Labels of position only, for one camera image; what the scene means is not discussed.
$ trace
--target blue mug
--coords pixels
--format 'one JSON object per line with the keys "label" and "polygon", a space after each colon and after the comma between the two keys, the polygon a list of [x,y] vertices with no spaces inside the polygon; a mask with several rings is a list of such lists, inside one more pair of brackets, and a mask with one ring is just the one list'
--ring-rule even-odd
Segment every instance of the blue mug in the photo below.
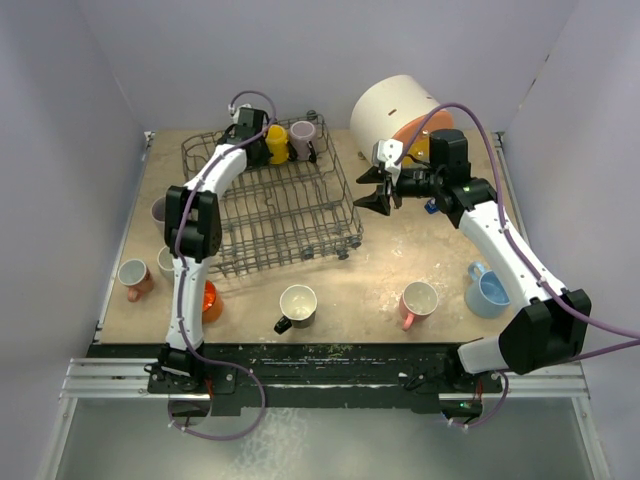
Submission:
{"label": "blue mug", "polygon": [[464,295],[469,310],[482,318],[496,318],[509,305],[509,297],[495,272],[487,270],[480,262],[469,265],[473,283]]}

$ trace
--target orange mug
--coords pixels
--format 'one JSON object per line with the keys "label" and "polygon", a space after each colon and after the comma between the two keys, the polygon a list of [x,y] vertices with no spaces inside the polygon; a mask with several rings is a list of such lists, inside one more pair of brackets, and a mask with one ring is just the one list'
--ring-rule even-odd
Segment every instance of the orange mug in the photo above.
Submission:
{"label": "orange mug", "polygon": [[202,323],[215,322],[222,314],[222,299],[216,287],[209,280],[204,284],[204,300],[202,301]]}
{"label": "orange mug", "polygon": [[153,290],[153,277],[149,267],[142,260],[133,258],[127,260],[118,269],[118,280],[125,287],[129,287],[127,300],[137,302],[143,295]]}

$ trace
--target mug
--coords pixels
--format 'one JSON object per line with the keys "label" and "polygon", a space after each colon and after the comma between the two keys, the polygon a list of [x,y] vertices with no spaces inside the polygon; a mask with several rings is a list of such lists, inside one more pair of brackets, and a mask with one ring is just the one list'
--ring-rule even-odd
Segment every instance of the mug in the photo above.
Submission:
{"label": "mug", "polygon": [[209,280],[204,284],[204,297],[202,299],[202,323],[215,322],[222,315],[224,303],[213,283]]}
{"label": "mug", "polygon": [[157,198],[153,205],[151,205],[151,218],[156,228],[164,238],[164,209],[165,209],[165,196]]}
{"label": "mug", "polygon": [[318,299],[306,285],[292,285],[280,296],[282,318],[273,329],[278,335],[293,328],[307,328],[316,318]]}
{"label": "mug", "polygon": [[287,131],[280,125],[271,125],[267,132],[267,147],[271,152],[272,165],[280,165],[289,160],[289,148],[287,147]]}
{"label": "mug", "polygon": [[318,161],[318,131],[313,123],[301,120],[291,125],[289,143],[296,159],[309,160],[311,163]]}
{"label": "mug", "polygon": [[133,258],[127,260],[118,269],[118,280],[125,287],[129,287],[127,300],[137,302],[143,295],[153,290],[153,277],[142,260]]}
{"label": "mug", "polygon": [[158,262],[158,270],[162,276],[173,283],[173,255],[171,255],[169,247],[165,246],[160,249],[156,262]]}
{"label": "mug", "polygon": [[473,262],[469,265],[469,276],[473,283],[464,295],[469,310],[482,318],[499,317],[509,305],[509,297],[495,272]]}
{"label": "mug", "polygon": [[398,308],[404,319],[402,329],[406,332],[416,320],[425,320],[438,306],[438,292],[425,282],[407,285],[400,297]]}

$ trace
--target glass panel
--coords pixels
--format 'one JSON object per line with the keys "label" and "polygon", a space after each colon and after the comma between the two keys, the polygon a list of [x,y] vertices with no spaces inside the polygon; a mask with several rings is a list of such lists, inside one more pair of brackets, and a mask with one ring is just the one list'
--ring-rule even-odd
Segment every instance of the glass panel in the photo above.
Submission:
{"label": "glass panel", "polygon": [[[232,433],[256,413],[194,428]],[[404,410],[270,409],[234,442],[167,423],[166,401],[79,401],[58,480],[592,478],[569,399],[509,399],[467,434]]]}

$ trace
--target mug handle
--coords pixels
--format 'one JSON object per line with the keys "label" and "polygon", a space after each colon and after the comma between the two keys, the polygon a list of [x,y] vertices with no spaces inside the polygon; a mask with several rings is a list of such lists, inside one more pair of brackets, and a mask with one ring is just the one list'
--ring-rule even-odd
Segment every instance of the mug handle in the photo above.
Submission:
{"label": "mug handle", "polygon": [[416,319],[415,314],[409,312],[407,319],[404,321],[404,325],[402,325],[402,329],[406,332],[411,328],[411,324]]}
{"label": "mug handle", "polygon": [[309,147],[309,161],[311,163],[316,163],[318,161],[318,155],[316,154],[316,149],[313,148],[313,143],[308,141],[307,146]]}
{"label": "mug handle", "polygon": [[283,316],[278,322],[275,324],[273,329],[278,335],[282,335],[284,332],[289,330],[292,326],[291,320],[287,317]]}
{"label": "mug handle", "polygon": [[298,160],[298,151],[291,144],[291,142],[287,142],[287,150],[289,150],[289,161],[290,162],[295,162],[296,160]]}
{"label": "mug handle", "polygon": [[480,262],[473,262],[471,265],[469,265],[468,272],[469,272],[469,276],[471,277],[471,280],[475,282],[482,275],[487,273],[487,269],[484,268],[484,265],[482,265]]}
{"label": "mug handle", "polygon": [[129,300],[130,302],[137,302],[141,297],[142,295],[140,295],[140,292],[138,290],[133,287],[129,287],[129,291],[127,292],[127,300]]}

